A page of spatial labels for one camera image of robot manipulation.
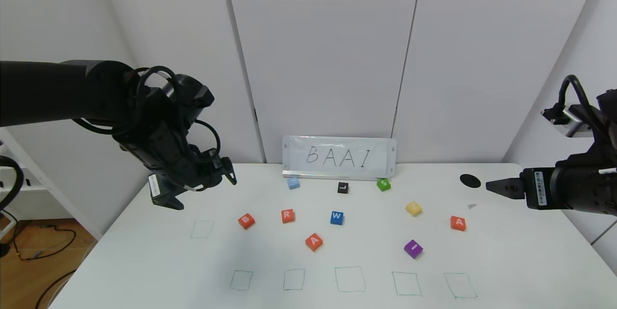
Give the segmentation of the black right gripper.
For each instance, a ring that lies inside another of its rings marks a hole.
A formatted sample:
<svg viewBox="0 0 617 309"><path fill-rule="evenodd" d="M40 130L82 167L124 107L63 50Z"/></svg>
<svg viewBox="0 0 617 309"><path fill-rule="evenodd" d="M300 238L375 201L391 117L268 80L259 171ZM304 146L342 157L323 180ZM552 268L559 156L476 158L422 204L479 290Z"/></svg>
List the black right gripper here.
<svg viewBox="0 0 617 309"><path fill-rule="evenodd" d="M584 166L527 168L520 178L489 181L485 188L512 200L526 199L531 209L597 212L592 176L592 168Z"/></svg>

